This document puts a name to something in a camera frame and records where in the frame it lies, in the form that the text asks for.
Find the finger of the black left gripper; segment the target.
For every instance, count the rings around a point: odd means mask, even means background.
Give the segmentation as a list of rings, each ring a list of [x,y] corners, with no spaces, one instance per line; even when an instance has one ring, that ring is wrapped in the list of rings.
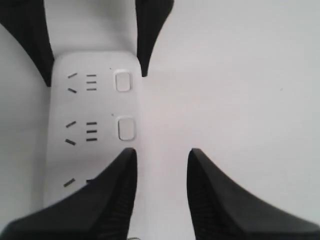
[[[136,0],[136,56],[141,75],[148,75],[150,60],[157,38],[174,6],[173,0]]]
[[[2,0],[0,24],[31,58],[47,87],[52,85],[55,61],[43,0]]]

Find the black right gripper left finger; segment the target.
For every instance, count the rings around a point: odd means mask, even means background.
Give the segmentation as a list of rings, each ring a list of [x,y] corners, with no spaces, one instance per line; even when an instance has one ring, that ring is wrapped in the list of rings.
[[[125,240],[137,191],[137,153],[125,148],[67,198],[9,223],[2,240]]]

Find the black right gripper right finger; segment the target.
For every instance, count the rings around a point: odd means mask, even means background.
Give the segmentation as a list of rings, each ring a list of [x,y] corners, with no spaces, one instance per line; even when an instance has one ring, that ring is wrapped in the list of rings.
[[[248,192],[198,148],[187,162],[187,199],[197,240],[318,240],[319,225]]]

